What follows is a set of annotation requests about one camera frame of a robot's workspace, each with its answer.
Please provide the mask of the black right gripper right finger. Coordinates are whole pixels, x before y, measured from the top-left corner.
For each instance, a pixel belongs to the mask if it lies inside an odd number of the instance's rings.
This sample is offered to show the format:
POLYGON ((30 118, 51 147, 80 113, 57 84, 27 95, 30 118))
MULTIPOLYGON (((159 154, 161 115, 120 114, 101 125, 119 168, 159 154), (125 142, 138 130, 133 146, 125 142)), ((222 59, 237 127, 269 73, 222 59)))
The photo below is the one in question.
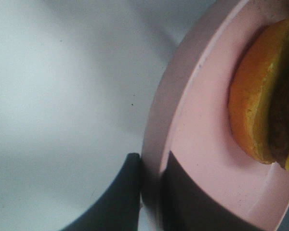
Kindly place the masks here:
POLYGON ((165 231, 253 230, 195 184, 172 152, 162 177, 161 209, 165 231))

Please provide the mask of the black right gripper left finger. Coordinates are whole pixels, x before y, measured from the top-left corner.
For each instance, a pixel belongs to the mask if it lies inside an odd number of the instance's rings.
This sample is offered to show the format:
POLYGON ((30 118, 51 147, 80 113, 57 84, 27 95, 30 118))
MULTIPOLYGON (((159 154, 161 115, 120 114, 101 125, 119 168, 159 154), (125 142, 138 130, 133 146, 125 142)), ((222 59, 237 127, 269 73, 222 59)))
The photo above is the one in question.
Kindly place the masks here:
POLYGON ((103 195, 64 231, 136 231, 140 211, 141 159, 128 154, 103 195))

